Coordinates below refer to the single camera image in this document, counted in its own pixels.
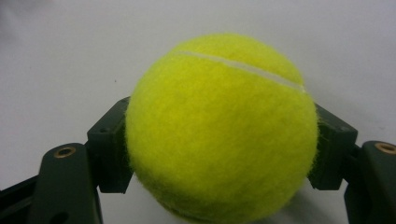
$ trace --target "ball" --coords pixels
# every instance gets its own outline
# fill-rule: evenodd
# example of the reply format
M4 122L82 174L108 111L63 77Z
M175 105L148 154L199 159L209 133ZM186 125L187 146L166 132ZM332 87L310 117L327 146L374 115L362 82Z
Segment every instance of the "ball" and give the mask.
M192 223L246 223L282 208L316 154L317 114L297 68L237 34L199 36L138 81L126 143L139 181Z

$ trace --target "white surface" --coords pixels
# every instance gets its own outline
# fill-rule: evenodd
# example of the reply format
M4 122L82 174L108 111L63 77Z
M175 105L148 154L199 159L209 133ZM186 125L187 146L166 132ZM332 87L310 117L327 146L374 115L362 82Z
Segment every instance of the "white surface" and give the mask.
M316 102L367 140L395 143L396 2L0 1L0 189L88 129L170 48L236 32L288 55ZM309 184L257 223L347 223L343 191ZM106 223L183 223L135 181L101 195Z

